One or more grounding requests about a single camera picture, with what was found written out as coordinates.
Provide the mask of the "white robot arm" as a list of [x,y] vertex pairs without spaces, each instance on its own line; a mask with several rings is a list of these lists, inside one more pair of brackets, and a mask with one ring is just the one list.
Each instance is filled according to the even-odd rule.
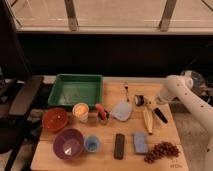
[[149,105],[154,109],[171,102],[174,98],[178,98],[184,104],[210,135],[203,171],[213,171],[213,107],[192,91],[193,85],[194,81],[191,77],[169,75]]

